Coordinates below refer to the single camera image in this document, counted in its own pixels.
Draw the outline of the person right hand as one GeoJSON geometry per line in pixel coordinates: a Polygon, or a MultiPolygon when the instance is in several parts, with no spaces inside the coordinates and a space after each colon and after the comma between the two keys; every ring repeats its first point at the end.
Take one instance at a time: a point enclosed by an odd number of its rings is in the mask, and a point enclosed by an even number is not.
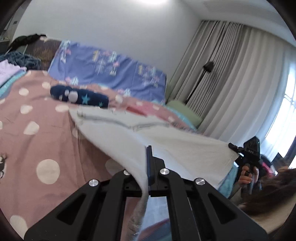
{"type": "Polygon", "coordinates": [[[257,167],[253,168],[253,171],[250,171],[250,167],[245,165],[242,167],[241,175],[238,179],[239,185],[250,184],[251,182],[256,183],[259,178],[259,169],[257,167]]]}

